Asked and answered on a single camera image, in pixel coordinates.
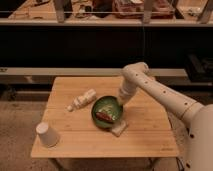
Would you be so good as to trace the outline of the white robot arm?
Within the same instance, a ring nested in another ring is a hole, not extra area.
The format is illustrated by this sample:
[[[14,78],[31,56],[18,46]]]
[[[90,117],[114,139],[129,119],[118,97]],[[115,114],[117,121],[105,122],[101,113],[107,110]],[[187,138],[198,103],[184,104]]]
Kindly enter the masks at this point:
[[[118,102],[128,103],[137,88],[148,93],[189,129],[185,171],[213,171],[213,104],[203,105],[151,79],[148,72],[144,62],[126,65],[121,71]]]

